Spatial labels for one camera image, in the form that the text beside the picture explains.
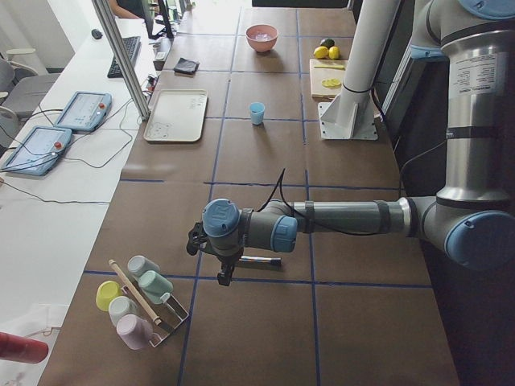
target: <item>yellow cup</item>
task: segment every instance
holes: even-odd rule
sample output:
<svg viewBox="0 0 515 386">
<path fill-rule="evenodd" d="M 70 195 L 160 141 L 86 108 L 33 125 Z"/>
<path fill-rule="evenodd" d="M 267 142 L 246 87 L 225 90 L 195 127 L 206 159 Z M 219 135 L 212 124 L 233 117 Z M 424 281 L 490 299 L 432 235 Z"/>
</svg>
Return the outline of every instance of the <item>yellow cup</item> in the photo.
<svg viewBox="0 0 515 386">
<path fill-rule="evenodd" d="M 117 282 L 112 280 L 104 281 L 97 289 L 97 298 L 95 299 L 97 307 L 107 312 L 111 301 L 121 295 L 122 288 Z"/>
</svg>

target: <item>computer mouse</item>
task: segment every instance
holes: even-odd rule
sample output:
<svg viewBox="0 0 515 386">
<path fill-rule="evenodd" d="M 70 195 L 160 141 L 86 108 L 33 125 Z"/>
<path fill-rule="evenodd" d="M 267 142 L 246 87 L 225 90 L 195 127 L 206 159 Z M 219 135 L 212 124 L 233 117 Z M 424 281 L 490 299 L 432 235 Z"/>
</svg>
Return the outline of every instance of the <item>computer mouse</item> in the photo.
<svg viewBox="0 0 515 386">
<path fill-rule="evenodd" d="M 102 34 L 97 28 L 95 28 L 94 30 L 91 30 L 91 36 L 98 40 L 102 36 L 104 36 L 104 34 Z"/>
</svg>

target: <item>blue joint cap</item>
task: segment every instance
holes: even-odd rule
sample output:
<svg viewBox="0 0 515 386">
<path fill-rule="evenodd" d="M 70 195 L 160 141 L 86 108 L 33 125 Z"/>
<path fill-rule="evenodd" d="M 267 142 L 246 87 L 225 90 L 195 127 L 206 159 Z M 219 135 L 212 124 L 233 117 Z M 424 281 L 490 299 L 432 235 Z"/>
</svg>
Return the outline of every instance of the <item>blue joint cap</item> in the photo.
<svg viewBox="0 0 515 386">
<path fill-rule="evenodd" d="M 270 235 L 270 247 L 274 252 L 291 252 L 295 248 L 297 236 L 297 219 L 281 216 L 275 222 Z"/>
<path fill-rule="evenodd" d="M 445 239 L 445 253 L 476 271 L 493 269 L 515 257 L 515 217 L 482 211 L 460 221 Z"/>
<path fill-rule="evenodd" d="M 435 62 L 447 60 L 447 57 L 439 47 L 423 47 L 411 44 L 411 59 Z"/>
<path fill-rule="evenodd" d="M 231 234 L 240 221 L 240 211 L 228 199 L 214 199 L 202 212 L 204 230 L 209 237 L 223 237 Z"/>
<path fill-rule="evenodd" d="M 487 20 L 506 20 L 515 18 L 513 0 L 458 0 L 465 10 L 478 18 Z"/>
</svg>

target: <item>white sticker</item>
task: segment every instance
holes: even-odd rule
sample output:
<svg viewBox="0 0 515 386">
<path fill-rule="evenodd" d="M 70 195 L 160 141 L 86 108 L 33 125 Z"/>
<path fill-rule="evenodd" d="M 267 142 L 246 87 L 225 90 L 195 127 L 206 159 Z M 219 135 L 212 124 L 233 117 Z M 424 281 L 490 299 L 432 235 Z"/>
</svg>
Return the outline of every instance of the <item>white sticker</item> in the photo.
<svg viewBox="0 0 515 386">
<path fill-rule="evenodd" d="M 451 62 L 449 99 L 485 93 L 501 95 L 505 85 L 506 59 L 506 52 L 500 52 Z"/>
</svg>

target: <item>white desk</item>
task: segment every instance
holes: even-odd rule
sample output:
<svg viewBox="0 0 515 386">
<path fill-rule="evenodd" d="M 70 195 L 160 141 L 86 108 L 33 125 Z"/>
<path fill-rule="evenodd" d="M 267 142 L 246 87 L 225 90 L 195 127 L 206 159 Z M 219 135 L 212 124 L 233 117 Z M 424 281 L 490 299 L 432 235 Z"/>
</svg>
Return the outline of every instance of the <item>white desk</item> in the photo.
<svg viewBox="0 0 515 386">
<path fill-rule="evenodd" d="M 154 53 L 146 30 L 141 20 L 118 19 L 117 23 L 122 37 L 142 36 L 135 71 L 143 84 L 149 73 L 155 74 Z M 88 36 L 43 99 L 41 107 L 62 109 L 78 90 L 109 92 L 113 96 L 109 115 L 115 113 L 130 99 L 130 94 L 122 78 L 106 77 L 112 58 L 106 37 L 95 40 Z M 130 139 L 120 127 L 134 138 L 138 132 L 140 120 L 134 103 L 129 104 L 122 121 L 124 112 L 122 110 L 100 129 L 72 145 L 65 157 L 84 159 L 93 165 L 107 161 Z M 55 120 L 57 115 L 49 117 Z M 34 117 L 16 139 L 22 141 L 34 125 L 49 125 L 49 122 L 42 114 Z M 55 169 L 40 178 L 5 173 L 2 177 L 7 183 L 44 199 L 109 202 L 131 146 L 132 142 L 101 169 L 61 159 Z M 3 155 L 2 165 L 9 155 L 10 152 Z M 108 204 L 43 203 L 8 186 L 0 186 L 0 331 L 16 333 L 9 331 L 13 325 L 10 321 L 22 317 L 34 305 L 70 303 L 107 208 Z M 6 373 L 9 372 L 6 363 L 10 362 L 0 363 L 0 384 L 12 379 Z M 44 364 L 39 366 L 39 373 L 31 365 L 31 372 L 36 373 L 32 378 L 35 383 Z M 19 363 L 12 363 L 11 367 L 19 372 Z M 23 384 L 31 382 L 24 378 Z"/>
</svg>

